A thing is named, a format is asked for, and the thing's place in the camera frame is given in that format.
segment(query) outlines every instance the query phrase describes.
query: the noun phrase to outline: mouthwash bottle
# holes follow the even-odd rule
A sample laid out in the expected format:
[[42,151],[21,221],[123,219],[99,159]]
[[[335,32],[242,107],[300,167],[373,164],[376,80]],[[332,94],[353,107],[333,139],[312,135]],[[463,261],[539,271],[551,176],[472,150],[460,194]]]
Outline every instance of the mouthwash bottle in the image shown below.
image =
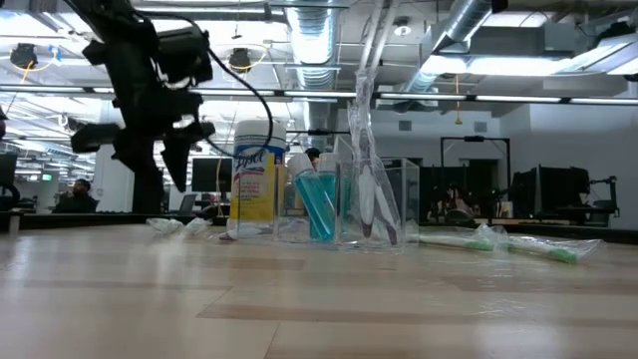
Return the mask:
[[335,235],[335,209],[308,156],[298,154],[292,157],[288,161],[288,170],[310,215],[311,225],[314,223],[317,240],[332,240]]
[[[317,168],[317,176],[323,184],[323,188],[330,198],[333,207],[337,204],[337,162],[339,157],[335,154],[321,154],[319,156],[319,167]],[[312,241],[329,241],[335,240],[334,235],[328,240],[319,238],[316,223],[310,221],[310,239]]]

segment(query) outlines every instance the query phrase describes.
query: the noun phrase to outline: blue liquid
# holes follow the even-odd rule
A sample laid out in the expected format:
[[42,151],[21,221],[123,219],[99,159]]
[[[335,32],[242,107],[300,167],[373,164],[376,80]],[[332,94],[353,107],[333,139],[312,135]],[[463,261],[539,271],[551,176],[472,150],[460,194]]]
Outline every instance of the blue liquid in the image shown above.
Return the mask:
[[335,209],[321,180],[313,172],[305,172],[297,175],[295,186],[299,190],[303,204],[310,215],[311,227],[314,223],[315,238],[321,241],[333,240]]
[[[334,204],[336,203],[337,200],[337,176],[334,173],[319,173],[319,180],[321,181],[321,184],[323,185],[324,190],[326,191],[326,193],[328,194],[328,198],[330,199],[330,202],[333,204],[333,208],[334,208]],[[317,224],[315,223],[315,221],[312,219],[312,217],[310,217],[310,239],[313,241],[329,241],[329,242],[333,242],[335,240],[335,236],[334,236],[334,220],[333,220],[333,224],[332,224],[332,236],[328,239],[322,239],[319,236],[319,233],[317,231]]]

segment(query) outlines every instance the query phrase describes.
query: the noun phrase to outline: disinfecting wipes canister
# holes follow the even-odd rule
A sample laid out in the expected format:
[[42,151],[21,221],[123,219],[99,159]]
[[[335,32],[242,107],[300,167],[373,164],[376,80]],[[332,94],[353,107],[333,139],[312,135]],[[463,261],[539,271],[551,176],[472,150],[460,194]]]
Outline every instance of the disinfecting wipes canister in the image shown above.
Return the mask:
[[237,124],[234,137],[232,197],[230,221],[272,223],[274,218],[277,180],[276,166],[284,164],[286,129],[274,123],[272,138],[265,151],[269,123],[265,120],[247,120]]

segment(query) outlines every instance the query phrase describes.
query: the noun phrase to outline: plastic wrap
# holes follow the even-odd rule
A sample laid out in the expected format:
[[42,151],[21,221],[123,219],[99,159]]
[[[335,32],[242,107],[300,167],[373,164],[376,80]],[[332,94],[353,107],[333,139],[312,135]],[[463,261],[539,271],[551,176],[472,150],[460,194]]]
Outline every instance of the plastic wrap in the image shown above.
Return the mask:
[[[357,74],[357,100],[348,108],[352,134],[352,190],[350,207],[360,226],[357,248],[403,249],[404,239],[397,203],[386,169],[377,157],[370,124],[370,100],[374,76],[367,71]],[[373,228],[377,226],[377,235]]]
[[183,232],[187,235],[198,235],[207,230],[211,224],[203,218],[195,218],[183,228]]
[[570,264],[582,262],[603,247],[601,239],[560,241],[526,235],[510,236],[507,242],[510,251],[538,254]]
[[147,224],[162,235],[173,234],[183,228],[183,223],[175,219],[149,218]]
[[420,233],[410,236],[425,245],[441,245],[480,251],[505,250],[507,233],[501,226],[489,227],[482,224],[476,230],[455,230],[450,232]]

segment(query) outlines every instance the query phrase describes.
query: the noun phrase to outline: yellow label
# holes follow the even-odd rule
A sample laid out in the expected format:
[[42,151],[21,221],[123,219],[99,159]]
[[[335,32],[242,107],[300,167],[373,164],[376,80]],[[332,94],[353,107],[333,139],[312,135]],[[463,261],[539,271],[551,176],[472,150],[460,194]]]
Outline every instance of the yellow label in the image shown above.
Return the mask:
[[268,154],[263,171],[245,170],[235,174],[230,201],[230,219],[271,222],[277,195],[275,154]]

